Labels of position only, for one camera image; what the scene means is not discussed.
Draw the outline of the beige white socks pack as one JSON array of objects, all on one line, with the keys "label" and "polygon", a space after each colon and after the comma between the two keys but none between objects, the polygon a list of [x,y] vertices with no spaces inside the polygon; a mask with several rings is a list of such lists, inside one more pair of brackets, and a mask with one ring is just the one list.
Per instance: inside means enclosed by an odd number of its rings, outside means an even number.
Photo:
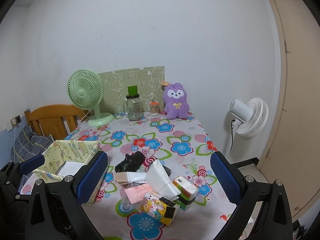
[{"label": "beige white socks pack", "polygon": [[118,184],[147,183],[146,172],[117,172],[114,179]]}]

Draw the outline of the black sock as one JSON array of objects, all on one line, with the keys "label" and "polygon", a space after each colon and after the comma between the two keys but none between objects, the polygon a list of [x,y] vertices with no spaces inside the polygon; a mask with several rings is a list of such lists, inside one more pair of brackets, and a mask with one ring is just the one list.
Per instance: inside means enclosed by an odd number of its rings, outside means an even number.
[{"label": "black sock", "polygon": [[145,161],[145,155],[137,151],[134,154],[125,154],[125,159],[114,167],[118,172],[136,172]]}]

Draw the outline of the orange green tissue pack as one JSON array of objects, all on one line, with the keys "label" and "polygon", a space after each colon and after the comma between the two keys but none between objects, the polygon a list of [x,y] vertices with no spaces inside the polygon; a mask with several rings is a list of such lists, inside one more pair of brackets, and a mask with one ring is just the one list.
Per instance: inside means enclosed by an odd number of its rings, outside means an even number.
[{"label": "orange green tissue pack", "polygon": [[185,211],[195,202],[199,189],[184,176],[178,176],[172,182],[181,192],[175,203]]}]

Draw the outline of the pink paper packet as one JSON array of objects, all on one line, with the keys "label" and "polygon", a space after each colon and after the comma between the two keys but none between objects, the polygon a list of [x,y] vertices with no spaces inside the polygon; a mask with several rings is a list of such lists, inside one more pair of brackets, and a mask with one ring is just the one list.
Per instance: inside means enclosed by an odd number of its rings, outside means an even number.
[{"label": "pink paper packet", "polygon": [[146,184],[140,184],[134,187],[129,187],[124,191],[130,203],[135,204],[137,202],[141,202],[145,194],[152,191],[152,187],[148,183],[146,183]]}]

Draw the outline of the white tissue pack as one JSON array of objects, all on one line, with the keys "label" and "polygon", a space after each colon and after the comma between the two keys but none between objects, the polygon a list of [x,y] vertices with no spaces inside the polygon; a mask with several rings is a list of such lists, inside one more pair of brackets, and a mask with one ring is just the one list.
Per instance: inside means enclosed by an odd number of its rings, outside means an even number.
[{"label": "white tissue pack", "polygon": [[181,192],[170,180],[158,159],[149,166],[146,179],[155,193],[171,201],[178,199]]}]

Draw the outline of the yellow cartoon tissue pack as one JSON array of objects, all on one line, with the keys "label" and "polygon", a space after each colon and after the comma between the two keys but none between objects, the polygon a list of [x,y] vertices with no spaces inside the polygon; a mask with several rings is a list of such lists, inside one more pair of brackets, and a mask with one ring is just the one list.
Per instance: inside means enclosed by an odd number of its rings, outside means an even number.
[{"label": "yellow cartoon tissue pack", "polygon": [[152,191],[144,194],[140,210],[169,226],[177,215],[180,205]]}]

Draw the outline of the plaid grey pillow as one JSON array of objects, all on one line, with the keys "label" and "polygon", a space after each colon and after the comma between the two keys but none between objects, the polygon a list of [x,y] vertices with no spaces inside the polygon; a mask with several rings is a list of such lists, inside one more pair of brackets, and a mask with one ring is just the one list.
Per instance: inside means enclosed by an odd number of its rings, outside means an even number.
[{"label": "plaid grey pillow", "polygon": [[15,163],[27,161],[36,155],[42,154],[52,142],[52,137],[37,135],[27,125],[19,135],[15,136],[15,141],[11,148],[11,160]]}]

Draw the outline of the yellow cartoon fabric storage box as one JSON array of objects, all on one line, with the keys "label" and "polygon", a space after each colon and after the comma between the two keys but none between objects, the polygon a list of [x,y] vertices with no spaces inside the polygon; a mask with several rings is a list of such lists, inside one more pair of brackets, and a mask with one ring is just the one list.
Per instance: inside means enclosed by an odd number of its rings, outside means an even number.
[{"label": "yellow cartoon fabric storage box", "polygon": [[33,174],[46,183],[59,182],[64,176],[58,170],[66,161],[87,165],[99,150],[97,141],[56,140],[43,153],[44,164]]}]

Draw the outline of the beige door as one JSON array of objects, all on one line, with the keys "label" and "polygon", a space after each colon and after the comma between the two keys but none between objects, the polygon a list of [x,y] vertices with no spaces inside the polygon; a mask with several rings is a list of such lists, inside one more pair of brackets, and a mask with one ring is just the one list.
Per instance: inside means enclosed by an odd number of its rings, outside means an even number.
[{"label": "beige door", "polygon": [[269,0],[280,46],[280,89],[258,163],[284,183],[293,220],[319,199],[319,25],[303,0]]}]

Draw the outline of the floral tablecloth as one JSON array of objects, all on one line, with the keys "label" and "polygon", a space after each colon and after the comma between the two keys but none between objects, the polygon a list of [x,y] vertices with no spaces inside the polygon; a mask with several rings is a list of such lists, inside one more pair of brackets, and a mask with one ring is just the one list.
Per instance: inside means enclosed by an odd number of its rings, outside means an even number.
[{"label": "floral tablecloth", "polygon": [[97,194],[83,205],[103,239],[214,239],[235,209],[210,166],[216,147],[191,113],[83,122],[49,148],[22,192],[30,194],[38,178],[62,178],[89,149],[108,155]]}]

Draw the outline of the white standing fan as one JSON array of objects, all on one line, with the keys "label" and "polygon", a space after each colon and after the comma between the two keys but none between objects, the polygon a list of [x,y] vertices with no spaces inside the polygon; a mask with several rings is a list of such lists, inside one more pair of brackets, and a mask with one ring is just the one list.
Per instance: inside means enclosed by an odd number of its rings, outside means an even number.
[{"label": "white standing fan", "polygon": [[226,148],[229,153],[232,150],[236,135],[244,140],[249,140],[261,132],[267,123],[269,109],[264,100],[256,97],[246,103],[233,98],[227,110],[234,117],[231,120],[231,138],[228,140]]}]

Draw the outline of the green desk fan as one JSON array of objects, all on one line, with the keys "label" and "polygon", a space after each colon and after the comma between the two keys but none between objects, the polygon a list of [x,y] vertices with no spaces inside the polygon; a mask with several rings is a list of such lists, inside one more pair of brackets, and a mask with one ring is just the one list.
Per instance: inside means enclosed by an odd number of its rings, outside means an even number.
[{"label": "green desk fan", "polygon": [[95,72],[86,69],[74,72],[67,82],[67,95],[72,104],[79,109],[94,111],[94,115],[88,119],[89,126],[103,126],[114,120],[113,114],[100,111],[104,85]]}]

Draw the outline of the small toothpick jar orange lid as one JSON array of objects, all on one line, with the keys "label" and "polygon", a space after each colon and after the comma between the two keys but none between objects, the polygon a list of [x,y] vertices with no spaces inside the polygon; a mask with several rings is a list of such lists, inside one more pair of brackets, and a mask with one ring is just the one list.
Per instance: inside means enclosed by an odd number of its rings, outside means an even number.
[{"label": "small toothpick jar orange lid", "polygon": [[160,112],[159,102],[151,101],[149,104],[149,110],[151,115],[159,115],[159,112]]}]

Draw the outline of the green patterned board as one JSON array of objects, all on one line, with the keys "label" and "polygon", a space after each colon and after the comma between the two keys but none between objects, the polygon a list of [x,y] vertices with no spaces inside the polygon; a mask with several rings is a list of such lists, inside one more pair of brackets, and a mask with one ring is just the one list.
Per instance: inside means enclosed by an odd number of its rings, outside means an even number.
[{"label": "green patterned board", "polygon": [[115,70],[99,74],[104,95],[100,103],[102,112],[123,113],[124,102],[129,95],[139,95],[142,111],[149,110],[151,102],[159,103],[159,109],[164,109],[163,88],[165,67],[144,67],[125,70]]}]

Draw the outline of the wall power socket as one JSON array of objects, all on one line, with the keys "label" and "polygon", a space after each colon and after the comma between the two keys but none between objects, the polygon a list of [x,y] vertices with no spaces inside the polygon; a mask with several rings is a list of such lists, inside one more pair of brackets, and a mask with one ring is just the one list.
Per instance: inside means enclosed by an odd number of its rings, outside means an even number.
[{"label": "wall power socket", "polygon": [[21,119],[20,115],[18,115],[18,116],[14,117],[13,119],[10,120],[12,128],[16,127],[21,122],[22,122],[22,119]]}]

